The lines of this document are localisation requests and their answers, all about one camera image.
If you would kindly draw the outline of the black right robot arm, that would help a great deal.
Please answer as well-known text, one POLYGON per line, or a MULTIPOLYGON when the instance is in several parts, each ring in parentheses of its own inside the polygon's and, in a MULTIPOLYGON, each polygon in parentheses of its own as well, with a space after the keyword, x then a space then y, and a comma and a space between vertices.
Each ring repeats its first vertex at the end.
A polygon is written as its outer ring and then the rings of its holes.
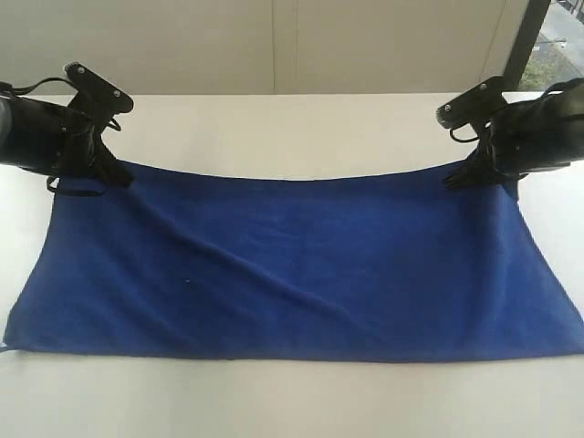
POLYGON ((583 159, 583 80, 555 83, 538 98, 508 102, 505 79, 491 77, 439 107, 453 141, 476 148, 443 180, 451 190, 515 185, 583 159))

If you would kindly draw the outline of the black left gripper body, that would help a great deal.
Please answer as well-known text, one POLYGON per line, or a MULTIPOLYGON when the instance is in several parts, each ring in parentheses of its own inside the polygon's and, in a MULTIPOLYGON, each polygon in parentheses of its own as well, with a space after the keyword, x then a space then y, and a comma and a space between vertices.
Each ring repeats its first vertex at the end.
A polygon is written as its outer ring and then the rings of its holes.
POLYGON ((101 176, 107 123, 61 105, 17 100, 17 166, 47 176, 101 176))

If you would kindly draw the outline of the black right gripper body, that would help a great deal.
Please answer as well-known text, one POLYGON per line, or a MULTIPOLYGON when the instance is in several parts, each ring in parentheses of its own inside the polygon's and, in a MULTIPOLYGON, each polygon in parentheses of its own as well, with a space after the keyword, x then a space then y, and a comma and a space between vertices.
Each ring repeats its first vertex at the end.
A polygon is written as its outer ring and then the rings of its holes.
POLYGON ((569 115, 566 91, 511 103, 499 110, 477 149, 496 172, 515 175, 549 172, 570 165, 565 140, 569 115))

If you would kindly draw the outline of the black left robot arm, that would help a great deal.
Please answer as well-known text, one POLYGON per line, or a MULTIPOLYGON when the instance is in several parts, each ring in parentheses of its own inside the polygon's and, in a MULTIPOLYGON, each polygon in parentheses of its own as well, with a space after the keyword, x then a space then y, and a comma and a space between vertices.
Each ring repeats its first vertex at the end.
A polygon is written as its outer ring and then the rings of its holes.
POLYGON ((45 78, 17 88, 1 84, 1 163, 57 179, 88 179, 127 188, 133 175, 102 139, 106 129, 121 130, 115 116, 133 109, 133 101, 107 86, 82 87, 64 78, 45 78), (77 94, 68 105, 30 99, 50 82, 63 82, 77 94))

